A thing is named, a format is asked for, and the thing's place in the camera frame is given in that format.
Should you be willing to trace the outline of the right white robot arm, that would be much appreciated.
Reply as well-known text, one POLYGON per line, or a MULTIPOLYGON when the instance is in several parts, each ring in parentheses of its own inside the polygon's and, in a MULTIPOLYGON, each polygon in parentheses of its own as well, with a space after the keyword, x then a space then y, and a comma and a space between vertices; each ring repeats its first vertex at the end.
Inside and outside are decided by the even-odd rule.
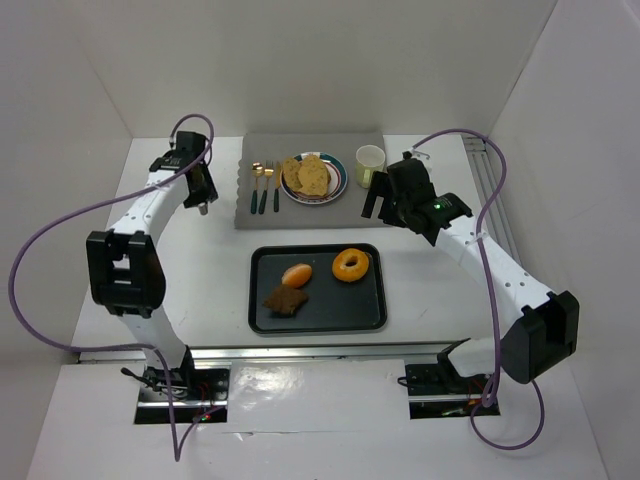
POLYGON ((449 255, 481 286, 491 285, 500 338, 468 340, 449 361, 461 377, 490 373, 496 365, 528 384, 577 347, 580 305, 570 292, 555 293, 533 278, 484 231, 455 194, 438 195, 424 164, 415 158, 376 172, 363 207, 369 218, 408 228, 449 255))

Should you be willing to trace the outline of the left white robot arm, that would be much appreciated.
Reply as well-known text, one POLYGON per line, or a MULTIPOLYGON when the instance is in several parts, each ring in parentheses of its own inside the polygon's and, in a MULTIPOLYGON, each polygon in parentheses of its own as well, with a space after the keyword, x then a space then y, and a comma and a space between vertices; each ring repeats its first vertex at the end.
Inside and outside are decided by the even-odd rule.
POLYGON ((156 159, 147 178, 150 191, 137 198, 109 230, 94 231, 86 240, 94 302, 118 317, 141 344, 147 366, 144 381, 180 390, 191 386, 195 367, 163 307, 167 282, 155 242, 179 206, 197 207, 205 214, 218 198, 204 161, 176 180, 162 183, 192 158, 174 150, 156 159))

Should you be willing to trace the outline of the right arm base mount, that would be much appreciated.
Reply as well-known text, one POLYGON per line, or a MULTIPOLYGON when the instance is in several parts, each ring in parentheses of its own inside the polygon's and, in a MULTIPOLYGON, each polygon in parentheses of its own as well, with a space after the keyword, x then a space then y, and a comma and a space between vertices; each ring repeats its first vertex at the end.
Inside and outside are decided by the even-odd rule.
POLYGON ((461 377, 449 360, 449 354, 464 342, 447 346, 431 363, 405 366, 405 375, 397 383, 407 391, 411 420, 469 417, 481 404, 490 375, 461 377))

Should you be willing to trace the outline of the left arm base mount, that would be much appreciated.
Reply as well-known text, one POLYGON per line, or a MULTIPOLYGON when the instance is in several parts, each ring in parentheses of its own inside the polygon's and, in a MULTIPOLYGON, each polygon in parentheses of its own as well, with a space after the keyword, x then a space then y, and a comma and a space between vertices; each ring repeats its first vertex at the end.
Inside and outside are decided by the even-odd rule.
POLYGON ((195 369, 189 384, 164 382, 164 373, 148 368, 138 375, 123 367, 120 372, 141 384, 134 423, 137 425, 169 424, 167 392, 172 392, 174 416, 177 424, 198 419, 201 423, 226 423, 228 418, 229 368, 195 369))

